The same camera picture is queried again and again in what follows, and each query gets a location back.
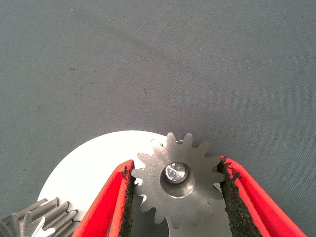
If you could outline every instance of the gray surface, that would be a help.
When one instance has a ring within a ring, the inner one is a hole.
[[[316,236],[314,0],[0,5],[1,217],[87,140],[190,132]]]

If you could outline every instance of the metal gear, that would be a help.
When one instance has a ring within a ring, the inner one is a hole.
[[[134,194],[144,197],[141,211],[156,208],[155,223],[159,224],[167,217],[169,228],[170,224],[174,229],[181,225],[181,230],[217,216],[219,206],[225,209],[223,196],[214,187],[214,183],[225,180],[225,175],[217,172],[219,157],[206,157],[208,148],[207,142],[194,148],[191,134],[177,142],[174,134],[168,133],[166,147],[155,147],[152,156],[139,154],[138,158],[146,167],[133,170],[132,175],[143,180],[142,185],[134,188]],[[165,178],[165,168],[174,163],[187,167],[187,176],[181,183],[172,183]]]
[[[69,203],[46,199],[0,221],[0,237],[70,237],[78,225],[77,211],[67,212]]]

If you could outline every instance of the spur gear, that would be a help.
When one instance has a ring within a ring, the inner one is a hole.
[[[0,221],[0,237],[70,237],[78,223],[69,203],[40,200]]]
[[[141,211],[155,208],[155,223],[167,217],[169,228],[172,224],[174,229],[200,225],[221,211],[226,214],[219,210],[219,206],[225,209],[223,196],[214,187],[225,175],[217,172],[219,157],[206,157],[208,148],[207,142],[193,147],[191,134],[177,141],[168,133],[166,147],[155,147],[152,156],[139,154],[146,167],[133,170],[132,175],[143,180],[134,188],[134,194],[143,196]]]

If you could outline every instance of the helical gear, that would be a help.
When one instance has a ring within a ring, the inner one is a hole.
[[[78,222],[77,211],[67,212],[69,203],[46,199],[25,207],[0,221],[0,237],[70,237]]]

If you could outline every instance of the gray fabric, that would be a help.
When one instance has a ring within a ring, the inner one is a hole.
[[[191,132],[316,236],[316,1],[0,6],[0,218],[96,136]]]

